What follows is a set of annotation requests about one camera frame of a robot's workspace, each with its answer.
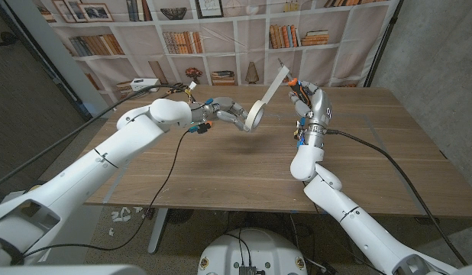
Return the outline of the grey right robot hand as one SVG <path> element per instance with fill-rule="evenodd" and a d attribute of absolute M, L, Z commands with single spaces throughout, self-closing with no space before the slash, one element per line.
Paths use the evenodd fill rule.
<path fill-rule="evenodd" d="M 332 105 L 328 94 L 317 85 L 294 79 L 289 83 L 289 97 L 300 117 L 309 118 L 312 124 L 327 128 L 331 120 Z"/>

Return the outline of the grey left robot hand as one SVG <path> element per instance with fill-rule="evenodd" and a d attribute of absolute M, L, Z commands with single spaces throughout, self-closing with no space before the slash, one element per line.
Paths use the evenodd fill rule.
<path fill-rule="evenodd" d="M 229 97 L 213 99 L 211 103 L 204 107 L 203 117 L 206 121 L 221 120 L 232 123 L 240 131 L 250 131 L 250 128 L 245 124 L 248 111 Z"/>

